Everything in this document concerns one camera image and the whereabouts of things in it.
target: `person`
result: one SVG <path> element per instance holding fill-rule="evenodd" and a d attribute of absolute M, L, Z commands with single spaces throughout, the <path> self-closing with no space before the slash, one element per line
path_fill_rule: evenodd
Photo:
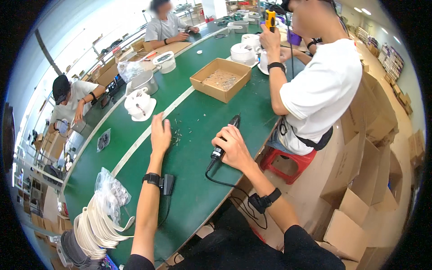
<path fill-rule="evenodd" d="M 280 62 L 291 58 L 291 50 L 280 47 L 277 28 L 272 33 L 261 26 L 260 41 L 270 63 L 271 105 L 275 114 L 282 116 L 267 144 L 304 156 L 323 149 L 330 140 L 333 124 L 344 114 L 359 87 L 362 65 L 354 41 L 348 38 L 327 1 L 301 2 L 292 20 L 303 36 L 322 37 L 323 44 L 313 57 L 293 49 L 292 55 L 306 66 L 288 83 Z"/>
<path fill-rule="evenodd" d="M 55 106 L 51 115 L 49 133 L 65 133 L 68 124 L 83 120 L 91 108 L 91 101 L 105 93 L 105 87 L 84 81 L 69 82 L 66 75 L 58 76 L 53 83 Z"/>
<path fill-rule="evenodd" d="M 179 32 L 178 29 L 190 30 L 198 33 L 200 29 L 187 25 L 175 14 L 169 13 L 172 9 L 170 0 L 152 0 L 150 9 L 156 14 L 147 25 L 145 42 L 150 42 L 153 50 L 176 41 L 184 41 L 189 34 Z"/>
<path fill-rule="evenodd" d="M 170 142 L 170 122 L 165 119 L 162 126 L 162 113 L 153 116 L 152 153 L 147 174 L 161 175 L 162 161 Z M 273 184 L 252 159 L 240 131 L 235 126 L 223 127 L 211 143 L 225 150 L 222 162 L 242 171 L 250 179 L 259 196 L 270 195 L 275 191 Z M 138 199 L 131 255 L 124 270 L 155 269 L 154 238 L 158 223 L 159 196 L 160 190 L 155 184 L 143 182 Z M 190 256 L 186 256 L 170 269 L 345 269 L 339 258 L 321 248 L 299 226 L 293 206 L 282 196 L 267 208 L 267 213 L 284 233 L 283 253 L 263 243 L 253 233 L 245 217 L 231 204 L 215 223 L 215 230 L 194 246 L 198 250 L 191 252 Z"/>
<path fill-rule="evenodd" d="M 282 8 L 284 8 L 286 11 L 294 12 L 295 8 L 304 0 L 285 0 L 282 3 Z M 327 0 L 327 2 L 332 5 L 334 8 L 334 11 L 336 12 L 336 4 L 334 0 Z M 342 26 L 343 30 L 348 33 L 348 30 L 346 29 L 345 24 L 343 23 L 342 19 L 339 18 L 340 25 Z M 309 52 L 314 55 L 317 51 L 317 44 L 322 43 L 321 38 L 308 38 L 305 36 L 302 36 L 303 41 L 306 44 L 306 47 L 308 48 Z"/>

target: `clear plastic bag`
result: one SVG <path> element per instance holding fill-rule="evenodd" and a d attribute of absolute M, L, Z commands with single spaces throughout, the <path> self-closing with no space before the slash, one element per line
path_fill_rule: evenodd
<path fill-rule="evenodd" d="M 109 142 L 111 141 L 111 128 L 108 128 L 107 131 L 102 133 L 102 135 L 98 138 L 98 148 L 97 153 L 102 151 L 105 147 L 108 146 Z"/>
<path fill-rule="evenodd" d="M 120 225 L 120 206 L 128 204 L 131 195 L 123 185 L 102 167 L 95 183 L 95 199 L 102 210 L 111 216 L 116 225 Z"/>
<path fill-rule="evenodd" d="M 139 62 L 123 61 L 117 65 L 118 74 L 123 78 L 125 83 L 130 82 L 133 78 L 140 75 L 145 69 Z"/>

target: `hand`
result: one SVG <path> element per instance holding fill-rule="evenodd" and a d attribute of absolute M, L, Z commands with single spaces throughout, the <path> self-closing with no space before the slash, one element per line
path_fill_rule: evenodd
<path fill-rule="evenodd" d="M 176 37 L 176 41 L 185 41 L 189 37 L 189 34 L 186 34 L 184 32 L 180 32 Z"/>
<path fill-rule="evenodd" d="M 75 119 L 74 119 L 75 123 L 81 122 L 83 120 L 84 105 L 85 105 L 84 99 L 80 99 L 78 102 L 78 107 L 76 108 L 75 111 Z"/>
<path fill-rule="evenodd" d="M 297 52 L 298 52 L 298 50 L 293 49 L 292 50 L 292 55 L 295 56 Z M 281 54 L 281 56 L 280 56 L 280 62 L 284 63 L 288 59 L 291 58 L 291 49 L 290 48 L 281 48 L 280 49 L 280 54 Z"/>
<path fill-rule="evenodd" d="M 162 116 L 163 112 L 153 115 L 151 141 L 153 153 L 164 155 L 171 142 L 171 124 L 165 119 L 162 126 Z"/>
<path fill-rule="evenodd" d="M 216 137 L 212 140 L 213 146 L 218 145 L 225 151 L 222 162 L 234 167 L 243 173 L 253 166 L 255 161 L 243 141 L 238 128 L 233 125 L 223 127 Z"/>
<path fill-rule="evenodd" d="M 67 121 L 66 120 L 58 120 L 56 122 L 56 128 L 58 129 L 58 132 L 65 133 L 67 131 Z"/>
<path fill-rule="evenodd" d="M 260 34 L 261 45 L 266 49 L 268 54 L 279 53 L 280 50 L 280 33 L 277 27 L 272 33 L 264 24 L 261 25 L 263 32 Z"/>

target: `ceiling light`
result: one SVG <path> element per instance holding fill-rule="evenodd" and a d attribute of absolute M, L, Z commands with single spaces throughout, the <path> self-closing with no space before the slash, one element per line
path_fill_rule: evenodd
<path fill-rule="evenodd" d="M 362 9 L 362 10 L 363 10 L 364 13 L 366 13 L 366 14 L 368 14 L 368 15 L 371 15 L 371 13 L 370 13 L 369 11 L 367 11 L 367 10 L 365 10 L 365 9 Z"/>

